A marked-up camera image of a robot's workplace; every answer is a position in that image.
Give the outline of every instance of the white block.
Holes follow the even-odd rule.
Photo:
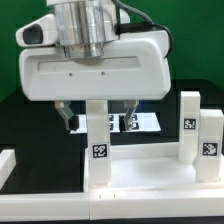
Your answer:
[[[14,150],[3,150],[0,154],[0,189],[16,165]]]
[[[184,113],[198,113],[200,103],[201,96],[199,92],[181,92],[181,110]]]
[[[90,184],[111,182],[110,124],[107,101],[86,101]]]
[[[196,164],[198,182],[220,181],[224,116],[221,110],[201,110],[199,153]]]
[[[200,101],[199,92],[181,92],[179,161],[185,164],[197,156]]]
[[[196,165],[198,182],[220,181],[220,159],[199,159]]]
[[[0,222],[89,220],[89,195],[2,195],[0,208]]]

